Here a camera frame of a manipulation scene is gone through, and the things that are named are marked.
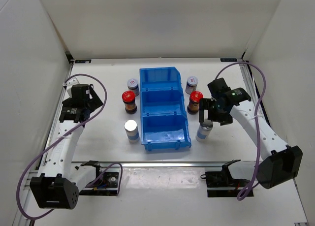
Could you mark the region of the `silver lid peppercorn jar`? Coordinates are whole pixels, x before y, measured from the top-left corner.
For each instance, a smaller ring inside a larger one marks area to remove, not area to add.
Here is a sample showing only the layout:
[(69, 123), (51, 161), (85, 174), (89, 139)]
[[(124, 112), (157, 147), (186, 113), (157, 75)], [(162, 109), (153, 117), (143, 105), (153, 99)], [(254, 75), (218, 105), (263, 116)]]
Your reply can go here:
[(127, 120), (124, 124), (124, 129), (130, 143), (137, 143), (139, 141), (138, 125), (135, 120)]
[(207, 140), (210, 132), (213, 129), (213, 122), (210, 120), (206, 120), (203, 123), (199, 124), (199, 128), (196, 133), (196, 140), (199, 142), (204, 142)]

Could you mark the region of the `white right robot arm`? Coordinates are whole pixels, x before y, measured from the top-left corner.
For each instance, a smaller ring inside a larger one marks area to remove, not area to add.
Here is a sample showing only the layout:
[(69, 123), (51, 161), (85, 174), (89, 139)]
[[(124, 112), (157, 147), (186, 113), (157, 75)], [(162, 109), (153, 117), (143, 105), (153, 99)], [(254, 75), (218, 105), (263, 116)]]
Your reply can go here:
[(222, 181), (231, 187), (238, 181), (249, 182), (255, 173), (255, 180), (262, 187), (270, 189), (297, 176), (302, 150), (298, 146), (289, 146), (254, 111), (255, 104), (243, 88), (228, 88), (213, 98), (200, 99), (200, 124), (218, 122), (220, 125), (228, 125), (236, 120), (256, 147), (260, 147), (259, 157), (262, 162), (257, 171), (243, 161), (230, 161), (222, 166), (221, 174), (214, 177), (215, 182)]

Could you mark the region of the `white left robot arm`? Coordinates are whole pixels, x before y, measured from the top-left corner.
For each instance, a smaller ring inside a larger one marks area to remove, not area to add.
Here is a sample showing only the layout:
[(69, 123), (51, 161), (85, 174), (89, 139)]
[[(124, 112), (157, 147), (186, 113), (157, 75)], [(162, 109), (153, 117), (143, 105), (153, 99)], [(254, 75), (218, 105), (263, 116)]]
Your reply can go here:
[(103, 174), (94, 166), (71, 165), (85, 122), (103, 102), (92, 84), (72, 85), (69, 94), (62, 102), (57, 144), (46, 165), (30, 181), (30, 189), (42, 209), (73, 209), (86, 185), (97, 187), (103, 181)]

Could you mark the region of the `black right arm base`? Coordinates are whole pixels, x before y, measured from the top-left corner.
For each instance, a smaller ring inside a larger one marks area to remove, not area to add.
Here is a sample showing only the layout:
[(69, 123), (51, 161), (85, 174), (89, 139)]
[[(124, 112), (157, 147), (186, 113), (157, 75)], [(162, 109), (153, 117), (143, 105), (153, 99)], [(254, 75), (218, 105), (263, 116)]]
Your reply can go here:
[(206, 181), (207, 197), (236, 197), (252, 179), (255, 162), (232, 160), (210, 167), (200, 175)]

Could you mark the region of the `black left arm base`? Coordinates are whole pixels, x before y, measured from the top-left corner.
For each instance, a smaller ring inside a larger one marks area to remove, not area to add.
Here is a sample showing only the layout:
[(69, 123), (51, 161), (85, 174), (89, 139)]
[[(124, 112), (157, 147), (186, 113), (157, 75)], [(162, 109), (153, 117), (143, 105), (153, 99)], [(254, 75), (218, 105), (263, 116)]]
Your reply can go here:
[(91, 170), (88, 180), (80, 190), (84, 196), (118, 196), (121, 190), (123, 166), (114, 162), (107, 167), (101, 166), (98, 161), (88, 161), (75, 167), (76, 170)]

